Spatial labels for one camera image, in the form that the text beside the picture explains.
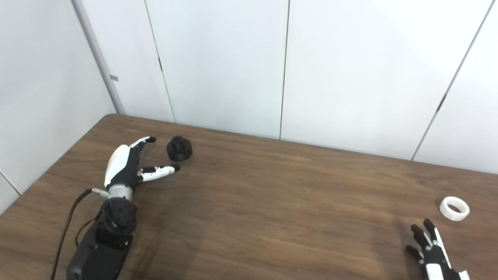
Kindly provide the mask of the white and black left hand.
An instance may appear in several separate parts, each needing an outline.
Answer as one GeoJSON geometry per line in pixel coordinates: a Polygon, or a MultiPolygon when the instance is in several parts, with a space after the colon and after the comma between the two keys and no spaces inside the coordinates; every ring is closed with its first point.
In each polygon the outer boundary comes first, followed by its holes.
{"type": "Polygon", "coordinates": [[[142,150],[147,143],[156,142],[155,137],[140,138],[131,145],[120,145],[110,157],[105,172],[104,186],[110,192],[114,186],[126,186],[135,190],[143,182],[167,177],[180,170],[180,165],[140,167],[142,150]]]}

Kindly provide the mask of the white and black right hand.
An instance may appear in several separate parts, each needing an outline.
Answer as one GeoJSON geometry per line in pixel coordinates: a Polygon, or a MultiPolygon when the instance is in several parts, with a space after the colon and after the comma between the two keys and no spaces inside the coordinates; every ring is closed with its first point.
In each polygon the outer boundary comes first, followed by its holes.
{"type": "Polygon", "coordinates": [[[423,230],[416,224],[411,225],[413,239],[419,248],[411,245],[406,252],[418,262],[424,280],[469,280],[466,270],[455,271],[447,255],[443,239],[437,227],[430,219],[425,219],[423,230]]]}

